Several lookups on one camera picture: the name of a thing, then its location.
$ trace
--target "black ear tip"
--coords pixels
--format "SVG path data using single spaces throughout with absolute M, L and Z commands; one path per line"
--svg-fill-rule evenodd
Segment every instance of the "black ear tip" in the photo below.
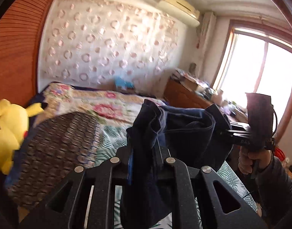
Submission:
M 42 102 L 42 103 L 41 103 L 41 108 L 46 109 L 47 105 L 48 105 L 48 103 L 46 103 L 46 102 Z

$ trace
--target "slatted wood panel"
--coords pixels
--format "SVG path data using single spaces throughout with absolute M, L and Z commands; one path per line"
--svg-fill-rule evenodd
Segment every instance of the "slatted wood panel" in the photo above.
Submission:
M 0 99 L 26 105 L 36 94 L 44 22 L 53 0 L 16 0 L 0 19 Z

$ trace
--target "wooden desk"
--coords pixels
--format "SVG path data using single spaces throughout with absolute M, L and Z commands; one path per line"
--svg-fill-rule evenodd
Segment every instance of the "wooden desk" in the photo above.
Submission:
M 169 79 L 165 91 L 164 99 L 170 106 L 181 108 L 207 108 L 212 105 L 211 101 L 205 100 L 195 92 L 189 91 L 182 84 Z

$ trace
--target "patterned wallpaper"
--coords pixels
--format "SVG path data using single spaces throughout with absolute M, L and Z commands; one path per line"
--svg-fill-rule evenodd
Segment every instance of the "patterned wallpaper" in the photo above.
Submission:
M 177 23 L 167 14 L 110 0 L 55 0 L 43 30 L 38 77 L 113 89 L 119 76 L 156 94 L 177 39 Z

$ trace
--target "brown woven mat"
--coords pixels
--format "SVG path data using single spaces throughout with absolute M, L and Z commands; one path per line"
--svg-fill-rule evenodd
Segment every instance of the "brown woven mat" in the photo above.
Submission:
M 75 112 L 42 122 L 29 142 L 20 179 L 8 191 L 31 210 L 78 165 L 94 165 L 99 126 L 92 115 Z

